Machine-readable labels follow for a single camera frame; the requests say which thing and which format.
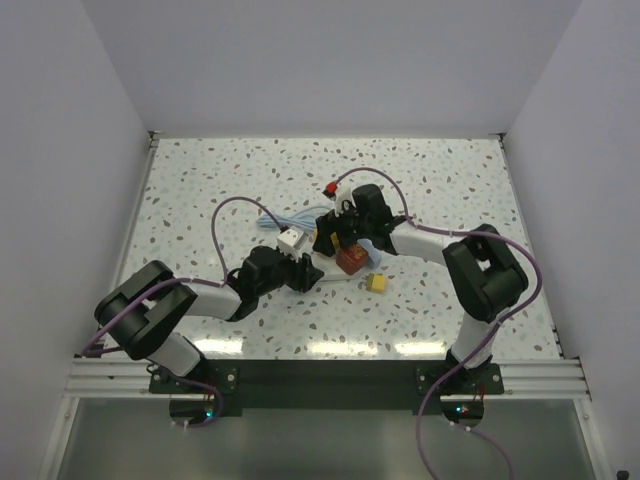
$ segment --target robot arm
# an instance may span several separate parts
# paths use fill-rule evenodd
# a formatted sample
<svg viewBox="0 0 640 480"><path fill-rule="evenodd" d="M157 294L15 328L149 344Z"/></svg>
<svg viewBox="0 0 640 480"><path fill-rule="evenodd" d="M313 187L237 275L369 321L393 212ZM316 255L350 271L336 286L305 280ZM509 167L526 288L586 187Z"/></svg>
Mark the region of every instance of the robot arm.
<svg viewBox="0 0 640 480"><path fill-rule="evenodd" d="M464 309L458 338L447 352L447 360L453 365L477 347L498 315L514 305L526 290L527 277L503 243L476 237L455 241L419 230L403 216L391 214L376 185L358 187L353 195L344 187L340 187L341 191L330 187L331 184L325 195L336 201L336 209L316 220L316 253L300 254L304 234L295 229L284 230L278 237L278 248L254 248L223 287L193 283L187 286L176 281L150 297L155 305L149 308L140 304L126 315L110 331L113 338L134 360L148 358L177 376L206 379L204 356L188 340L172 333L178 321L184 315L237 321L256 309L260 296L284 285L307 292L324 275L314 266L314 258L321 258L317 254L335 254L333 234L342 247L366 238L389 254L415 256L446 266ZM478 230L497 233L489 225ZM488 262L489 266L483 268L480 262ZM96 320L106 325L150 287L172 277L164 264L150 262L98 305ZM488 364L491 344L465 364L466 370Z"/></svg>

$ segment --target red object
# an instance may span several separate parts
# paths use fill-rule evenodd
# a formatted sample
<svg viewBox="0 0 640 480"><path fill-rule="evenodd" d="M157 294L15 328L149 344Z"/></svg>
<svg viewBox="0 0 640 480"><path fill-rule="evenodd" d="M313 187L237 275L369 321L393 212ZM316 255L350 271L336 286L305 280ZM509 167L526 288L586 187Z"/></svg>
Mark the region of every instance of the red object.
<svg viewBox="0 0 640 480"><path fill-rule="evenodd" d="M336 264L345 271L348 275L353 275L367 263L369 254L357 243L354 243L349 248L343 248L338 252L336 258Z"/></svg>
<svg viewBox="0 0 640 480"><path fill-rule="evenodd" d="M325 188L325 192L327 192L329 195L335 194L336 190L338 190L338 184L336 182L327 184L327 188Z"/></svg>

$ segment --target wire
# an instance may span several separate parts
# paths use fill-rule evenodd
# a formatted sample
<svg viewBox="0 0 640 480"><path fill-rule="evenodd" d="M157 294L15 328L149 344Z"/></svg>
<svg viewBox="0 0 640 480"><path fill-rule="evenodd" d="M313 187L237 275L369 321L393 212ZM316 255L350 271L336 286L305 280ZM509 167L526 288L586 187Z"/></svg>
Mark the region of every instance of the wire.
<svg viewBox="0 0 640 480"><path fill-rule="evenodd" d="M186 428L206 427L207 425L211 425L218 418L220 418L220 415L222 415L222 410L224 409L224 400L222 399L222 394L218 391L218 389L216 387L214 387L213 385L208 385L206 383L196 382L194 380L189 380L189 379L186 379L186 378L183 378L183 377L178 377L172 371L170 371L168 368L165 368L165 367L162 367L162 366L160 366L160 368L162 368L163 371L170 378L172 378L174 381L176 381L178 383L181 383L183 385L187 385L189 387L195 387L195 388L200 388L202 390L205 390L206 392L209 392L210 394L213 394L214 398L218 399L218 408L216 409L216 411L213 414L213 416L207 418L204 422L201 422L201 423L194 423L193 425L187 424Z"/></svg>
<svg viewBox="0 0 640 480"><path fill-rule="evenodd" d="M381 170L378 170L377 168L372 168L372 167L357 167L357 168L353 168L351 170L348 170L346 173L342 174L340 177L338 177L338 179L336 180L336 183L339 183L340 181L342 181L348 175L351 175L352 173L355 173L355 172L358 172L358 171L373 172L373 173L376 173L376 174L381 175L382 177L386 178L389 181L389 183L391 183L393 188L395 188L395 190L398 192L398 196L400 197L400 201L402 202L402 208L404 210L404 215L405 215L405 217L407 219L407 223L409 223L410 225L414 226L418 230L422 230L424 232L429 232L429 233L435 233L435 234L438 234L438 235L447 235L447 236L454 236L454 237L467 237L467 236L484 237L484 238L490 238L490 239L493 239L493 240L498 240L498 241L504 242L507 245L511 246L512 248L516 249L522 255L524 255L525 258L529 261L529 263L531 263L531 265L532 265L532 267L533 267L533 269L535 271L535 274L536 274L536 287L535 287L534 291L532 292L532 294L525 301L523 301L520 305L515 307L513 310L507 312L506 314L504 314L503 316L498 318L498 320L494 323L493 327L491 328L491 330L489 331L487 336L480 342L480 344L478 344L478 346L469 355L467 355L460 363L458 363L458 365L456 365L451 370L446 372L438 380L436 380L433 383L433 385L431 385L431 388L429 388L429 390L427 391L427 394L425 395L424 399L422 400L422 403L420 404L420 409L418 410L418 416L416 418L416 443L417 443L417 446L418 446L418 453L420 454L420 458L422 459L422 463L424 463L424 466L427 468L427 470L429 471L431 476L435 480L439 480L440 477L437 475L437 473L433 469L433 466L431 465L429 459L427 458L427 455L426 455L426 453L424 451L424 447L422 445L422 435L421 435L421 428L420 427L422 425L422 415L424 414L424 410L425 410L425 408L427 406L427 403L429 402L429 398L431 398L433 393L436 391L436 389L440 385L442 385L450 377L452 377L454 374L456 374L458 371L460 371L464 367L465 364L467 364L484 347L487 346L487 344L498 333L498 330L500 330L500 327L502 326L502 324L507 319L511 318L516 313L524 310L529 305L531 305L531 303L538 297L538 295L542 291L542 271L540 270L540 266L536 262L536 260L533 257L533 255L531 255L527 251L527 249L525 249L524 247L522 247L520 244L516 243L515 241L511 240L510 238L503 237L502 235L498 235L498 234L491 233L491 232L479 232L479 231L475 231L475 230L444 230L444 229L441 229L441 228L427 227L425 225L416 224L414 222L414 220L413 220L413 217L409 214L409 207L407 205L407 200L406 200L404 194L402 193L402 190L400 190L400 186L389 175L387 175L386 173L382 172ZM504 459L507 462L507 465L509 467L509 478L511 480L514 480L515 479L515 468L513 466L513 462L511 460L511 458L509 457L509 454L500 445L498 445L491 437L489 437L488 435L486 435L484 433L481 433L481 432L478 432L478 431L475 431L475 430L471 430L471 431L475 435L477 435L477 436L479 436L481 438L484 438L486 441L488 441L494 447L496 447L496 449L498 449L498 451L504 457Z"/></svg>
<svg viewBox="0 0 640 480"><path fill-rule="evenodd" d="M220 258L220 265L222 266L222 275L223 275L222 284L223 285L225 283L227 283L227 275L229 273L229 270L227 269L227 264L224 261L224 257L222 256L222 250L220 249L220 245L218 244L218 237L216 235L216 217L218 216L218 212L220 211L220 209L223 206L225 206L229 202L233 202L233 201L236 201L236 200L243 200L245 202L253 203L254 205L260 207L262 210L264 210L264 212L267 215L269 215L269 217L271 217L271 219L273 220L273 223L275 223L278 226L279 229L282 230L282 228L284 228L282 226L282 224L278 221L276 216L273 213L271 213L267 207L262 205L257 200L254 200L253 198L235 196L235 197L226 198L225 200L220 202L218 204L218 206L216 207L216 209L213 211L213 215L211 216L211 239L213 240L213 246L216 248L216 253L218 254L218 257Z"/></svg>
<svg viewBox="0 0 640 480"><path fill-rule="evenodd" d="M298 227L305 232L313 232L316 229L317 215L313 215L309 212L313 212L315 210L323 210L324 213L326 213L331 209L325 205L313 205L311 207L300 210L299 212L294 213L289 217L278 214L274 214L274 217L276 217L282 225L286 225L288 227ZM268 215L261 215L260 218L256 220L256 223L259 227L262 228L277 227L276 223Z"/></svg>
<svg viewBox="0 0 640 480"><path fill-rule="evenodd" d="M203 280L201 278L190 278L190 277L170 278L168 280L160 282L154 285L153 287L149 288L147 291L145 291L142 295L140 295L133 302L127 305L120 313L118 313L115 317L109 320L109 322L104 327L102 327L95 334L93 334L93 336L89 339L89 341L82 348L82 350L80 350L80 355L82 355L83 357L95 357L97 355L102 355L103 353L116 351L115 349L119 347L114 347L115 349L106 348L103 350L91 350L91 347L93 347L98 340L100 340L107 333L109 333L118 323L120 323L120 321L124 317L126 317L131 312L133 312L133 310L135 310L139 305L141 305L142 302L144 302L147 298L152 296L154 293L162 290L163 288L168 287L170 285L175 285L176 283L198 283L200 285L207 285L209 287L216 287L216 288L221 287L219 283L212 282L211 280Z"/></svg>

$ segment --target glass panel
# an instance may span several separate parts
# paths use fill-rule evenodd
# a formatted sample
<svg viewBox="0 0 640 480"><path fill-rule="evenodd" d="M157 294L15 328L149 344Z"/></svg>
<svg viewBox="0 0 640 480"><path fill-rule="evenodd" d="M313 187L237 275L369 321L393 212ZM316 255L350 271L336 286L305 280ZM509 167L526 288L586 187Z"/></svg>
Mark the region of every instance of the glass panel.
<svg viewBox="0 0 640 480"><path fill-rule="evenodd" d="M85 400L62 480L424 479L409 412L248 410L184 432L167 400ZM487 401L479 427L511 455L518 479L595 479L572 401ZM491 445L423 421L444 480L508 478Z"/></svg>

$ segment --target metal frame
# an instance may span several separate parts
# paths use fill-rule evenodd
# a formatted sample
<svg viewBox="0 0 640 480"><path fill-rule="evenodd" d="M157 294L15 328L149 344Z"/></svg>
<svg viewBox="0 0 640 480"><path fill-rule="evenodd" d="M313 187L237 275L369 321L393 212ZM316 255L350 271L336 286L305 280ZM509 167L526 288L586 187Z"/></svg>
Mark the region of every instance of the metal frame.
<svg viewBox="0 0 640 480"><path fill-rule="evenodd" d="M132 210L125 241L119 254L111 289L120 282L135 223L151 172L159 138L164 132L150 132L151 139L136 204ZM488 396L492 401L573 400L587 451L598 480L611 480L614 471L607 459L602 438L594 420L587 382L579 360L506 360L498 361L505 394ZM80 399L200 399L202 395L159 395L149 393L146 362L129 359L75 359L65 385L62 404L56 417L38 480L56 480L76 419ZM463 395L443 397L443 401L466 400Z"/></svg>
<svg viewBox="0 0 640 480"><path fill-rule="evenodd" d="M127 229L125 230L124 241L122 247L118 253L118 260L116 263L115 271L109 284L109 290L113 290L120 282L124 264L129 252L129 246L131 245L131 239L133 238L133 230L135 229L136 220L140 207L142 205L142 199L144 198L144 189L147 186L149 175L151 173L151 167L155 159L156 151L158 150L159 140L155 132L149 132L149 150L147 151L147 157L145 159L144 169L142 176L140 177L140 183L138 184L138 191L136 193L136 201ZM64 458L64 452L67 449L67 443L69 442L69 436L71 435L71 429L73 422L75 421L76 414L78 413L78 404L80 397L74 397L67 395L66 392L62 398L62 403L58 410L58 415L54 423L49 443L47 444L47 450L45 451L40 470L38 472L38 480L56 480L62 466L62 460Z"/></svg>
<svg viewBox="0 0 640 480"><path fill-rule="evenodd" d="M578 360L498 362L504 395L487 395L491 400L588 400L589 391ZM65 395L74 398L174 398L200 399L199 394L162 395L149 393L147 362L129 359L74 360ZM464 395L443 397L447 400Z"/></svg>

